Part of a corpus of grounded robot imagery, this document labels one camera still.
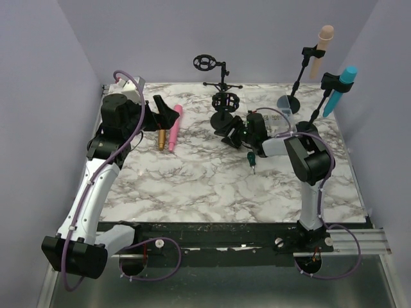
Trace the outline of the pink microphone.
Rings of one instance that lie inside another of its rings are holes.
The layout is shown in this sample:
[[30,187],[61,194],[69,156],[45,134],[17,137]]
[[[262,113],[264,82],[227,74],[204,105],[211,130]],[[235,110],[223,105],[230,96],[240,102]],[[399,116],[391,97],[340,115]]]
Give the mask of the pink microphone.
[[180,128],[180,120],[182,117],[183,108],[181,105],[175,105],[174,111],[176,111],[179,114],[179,117],[177,118],[174,125],[170,129],[168,150],[169,152],[172,152],[172,153],[174,152],[175,146],[177,144],[177,138],[178,138],[178,133],[179,133],[179,128]]

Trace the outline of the gold microphone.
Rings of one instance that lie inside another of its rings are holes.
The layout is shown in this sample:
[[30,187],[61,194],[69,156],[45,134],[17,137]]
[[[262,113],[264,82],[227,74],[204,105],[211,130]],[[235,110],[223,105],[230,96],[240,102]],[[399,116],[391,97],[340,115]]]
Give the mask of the gold microphone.
[[166,145],[166,130],[159,130],[159,133],[158,133],[158,149],[160,151],[163,151],[165,145]]

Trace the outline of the black round-base shock mount stand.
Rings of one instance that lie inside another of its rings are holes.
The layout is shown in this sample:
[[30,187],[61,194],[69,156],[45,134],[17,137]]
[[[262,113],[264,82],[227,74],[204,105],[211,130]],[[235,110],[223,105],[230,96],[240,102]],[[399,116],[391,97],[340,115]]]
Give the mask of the black round-base shock mount stand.
[[212,106],[215,113],[211,116],[211,126],[217,130],[233,119],[231,115],[239,108],[240,99],[235,93],[218,92],[212,97]]

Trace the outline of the black stand holding beige microphone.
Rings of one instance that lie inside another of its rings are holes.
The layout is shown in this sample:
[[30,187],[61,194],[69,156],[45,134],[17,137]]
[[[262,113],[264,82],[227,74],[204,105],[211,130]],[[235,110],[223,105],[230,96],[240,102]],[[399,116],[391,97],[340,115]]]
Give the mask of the black stand holding beige microphone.
[[301,70],[300,73],[296,79],[296,81],[293,84],[292,91],[290,95],[283,95],[277,100],[277,107],[280,109],[286,109],[289,108],[290,112],[292,114],[296,114],[300,107],[301,104],[299,100],[295,97],[295,93],[299,89],[300,81],[302,78],[302,75],[304,73],[305,68],[308,66],[310,62],[310,58],[314,57],[315,59],[321,59],[325,55],[325,51],[323,50],[318,50],[317,46],[314,47],[304,47],[302,49],[302,55],[303,55],[303,60],[301,64]]

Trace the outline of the black stand holding teal microphone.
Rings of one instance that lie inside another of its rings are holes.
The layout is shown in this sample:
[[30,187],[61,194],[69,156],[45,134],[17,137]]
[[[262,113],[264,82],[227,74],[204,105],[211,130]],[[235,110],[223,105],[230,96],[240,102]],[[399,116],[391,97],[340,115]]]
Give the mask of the black stand holding teal microphone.
[[298,132],[308,132],[310,130],[314,130],[314,121],[318,118],[320,114],[320,109],[322,108],[325,100],[329,100],[329,97],[326,97],[325,90],[323,93],[323,97],[318,105],[318,107],[313,111],[311,114],[310,120],[309,121],[301,121],[297,123],[297,131]]

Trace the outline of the teal microphone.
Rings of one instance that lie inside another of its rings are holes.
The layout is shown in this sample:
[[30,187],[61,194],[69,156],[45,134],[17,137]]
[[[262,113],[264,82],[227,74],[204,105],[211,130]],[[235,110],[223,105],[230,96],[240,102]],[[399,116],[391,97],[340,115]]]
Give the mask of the teal microphone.
[[322,113],[323,117],[330,115],[337,106],[342,95],[351,90],[357,74],[357,67],[348,66],[340,75],[333,75],[331,73],[325,73],[323,75],[321,89],[325,90],[326,97],[329,97]]

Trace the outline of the beige microphone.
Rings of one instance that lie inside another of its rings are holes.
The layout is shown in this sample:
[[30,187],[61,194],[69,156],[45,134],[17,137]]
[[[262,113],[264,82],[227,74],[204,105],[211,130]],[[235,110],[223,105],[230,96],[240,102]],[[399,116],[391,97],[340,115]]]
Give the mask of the beige microphone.
[[319,41],[317,43],[317,51],[321,51],[323,53],[322,57],[317,58],[315,57],[312,66],[311,66],[311,71],[310,71],[310,79],[314,80],[318,73],[320,66],[322,64],[322,58],[324,57],[325,52],[328,49],[329,43],[334,37],[334,27],[332,25],[325,25],[322,27],[318,34]]

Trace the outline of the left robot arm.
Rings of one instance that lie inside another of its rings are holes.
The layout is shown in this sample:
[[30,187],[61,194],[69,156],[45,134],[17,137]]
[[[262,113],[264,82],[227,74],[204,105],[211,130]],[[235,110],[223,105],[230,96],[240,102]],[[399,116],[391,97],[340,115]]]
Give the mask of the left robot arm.
[[53,269],[61,274],[97,279],[107,260],[125,249],[136,253],[142,237],[136,223],[116,223],[98,234],[98,223],[108,193],[118,177],[140,132],[169,130],[179,118],[160,95],[153,97],[158,111],[149,103],[124,94],[109,94],[102,100],[101,123],[87,145],[85,173],[74,203],[54,236],[46,236],[41,249]]

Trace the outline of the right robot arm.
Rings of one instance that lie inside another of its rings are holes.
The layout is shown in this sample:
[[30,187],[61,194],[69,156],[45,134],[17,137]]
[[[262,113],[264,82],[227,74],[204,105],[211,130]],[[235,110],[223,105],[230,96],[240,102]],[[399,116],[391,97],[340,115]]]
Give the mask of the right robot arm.
[[301,131],[289,125],[287,131],[270,136],[268,120],[256,111],[249,112],[246,120],[228,112],[217,112],[211,117],[211,126],[223,143],[236,149],[243,145],[251,149],[248,154],[251,167],[255,166],[254,155],[261,158],[288,156],[293,172],[301,182],[302,206],[297,224],[303,231],[296,234],[295,243],[305,252],[316,247],[319,243],[316,231],[324,227],[324,184],[335,167],[332,152],[316,128],[300,123]]

